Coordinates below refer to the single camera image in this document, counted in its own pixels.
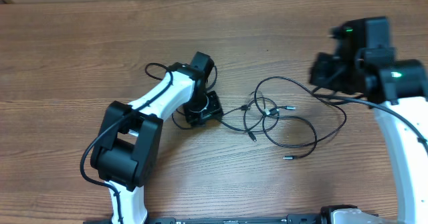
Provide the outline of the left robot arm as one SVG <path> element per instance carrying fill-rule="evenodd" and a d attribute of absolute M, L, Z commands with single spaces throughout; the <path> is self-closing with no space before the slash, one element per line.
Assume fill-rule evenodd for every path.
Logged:
<path fill-rule="evenodd" d="M 99 133 L 80 161 L 82 177 L 110 191 L 113 214 L 106 223 L 148 223 L 144 186 L 156 162 L 163 124 L 178 108 L 191 127 L 222 117 L 219 98 L 207 85 L 215 69 L 209 55 L 197 52 L 189 64 L 165 67 L 164 78 L 143 97 L 107 107 Z"/>

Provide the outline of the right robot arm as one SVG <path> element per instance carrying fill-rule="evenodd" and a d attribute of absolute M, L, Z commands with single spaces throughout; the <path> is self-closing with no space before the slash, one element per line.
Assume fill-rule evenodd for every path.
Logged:
<path fill-rule="evenodd" d="M 416 59 L 397 60 L 387 17 L 346 21 L 338 44 L 310 70 L 314 96 L 369 107 L 384 136 L 395 180 L 395 223 L 427 222 L 427 74 Z"/>

